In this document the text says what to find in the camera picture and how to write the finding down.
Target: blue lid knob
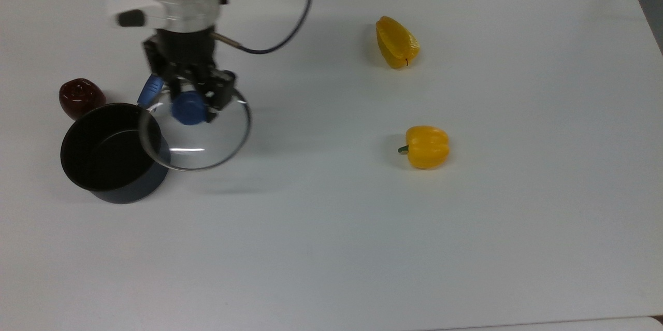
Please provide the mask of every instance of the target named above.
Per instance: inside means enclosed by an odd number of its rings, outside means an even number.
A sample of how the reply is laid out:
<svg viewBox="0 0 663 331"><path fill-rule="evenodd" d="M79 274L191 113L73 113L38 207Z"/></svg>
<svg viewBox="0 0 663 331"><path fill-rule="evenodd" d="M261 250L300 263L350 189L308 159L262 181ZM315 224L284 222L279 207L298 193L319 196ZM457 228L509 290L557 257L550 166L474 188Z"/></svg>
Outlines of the blue lid knob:
<svg viewBox="0 0 663 331"><path fill-rule="evenodd" d="M184 125L196 125L205 121L205 102L198 92L184 92L173 100L170 113Z"/></svg>

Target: white table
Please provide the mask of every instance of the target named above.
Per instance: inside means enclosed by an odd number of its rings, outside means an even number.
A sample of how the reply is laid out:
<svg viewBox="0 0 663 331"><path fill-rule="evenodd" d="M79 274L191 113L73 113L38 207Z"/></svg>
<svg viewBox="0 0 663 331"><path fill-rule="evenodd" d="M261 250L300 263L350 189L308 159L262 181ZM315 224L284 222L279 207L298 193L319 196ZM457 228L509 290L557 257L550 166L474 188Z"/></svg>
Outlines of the white table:
<svg viewBox="0 0 663 331"><path fill-rule="evenodd" d="M230 0L270 46L303 0ZM62 173L57 89L132 102L149 30L104 0L0 0L0 328L400 331L663 313L663 58L637 0L314 0L286 49L219 46L232 162L105 204ZM374 22L422 44L389 69ZM447 164L412 170L405 130Z"/></svg>

